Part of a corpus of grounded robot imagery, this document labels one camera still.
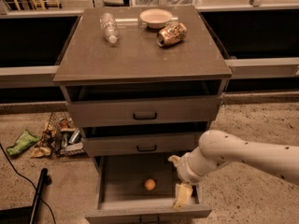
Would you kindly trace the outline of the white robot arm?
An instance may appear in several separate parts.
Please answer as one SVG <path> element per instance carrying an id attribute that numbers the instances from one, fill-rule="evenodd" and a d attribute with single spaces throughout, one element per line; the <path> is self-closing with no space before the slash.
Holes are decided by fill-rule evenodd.
<path id="1" fill-rule="evenodd" d="M 192 196 L 192 187 L 205 175 L 237 161 L 299 185 L 299 147 L 243 140 L 218 130 L 204 132 L 198 147 L 179 157 L 168 158 L 177 169 L 175 210 L 183 209 Z"/>

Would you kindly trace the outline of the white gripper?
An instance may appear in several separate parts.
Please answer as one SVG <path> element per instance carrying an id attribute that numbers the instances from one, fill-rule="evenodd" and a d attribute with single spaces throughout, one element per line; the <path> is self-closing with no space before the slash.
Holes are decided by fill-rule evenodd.
<path id="1" fill-rule="evenodd" d="M 190 152 L 187 152 L 182 157 L 172 155 L 168 160 L 177 168 L 178 178 L 182 182 L 175 186 L 175 201 L 173 208 L 175 210 L 182 209 L 192 196 L 192 186 L 197 185 L 200 181 L 199 175 L 197 175 L 190 167 L 188 158 Z"/>

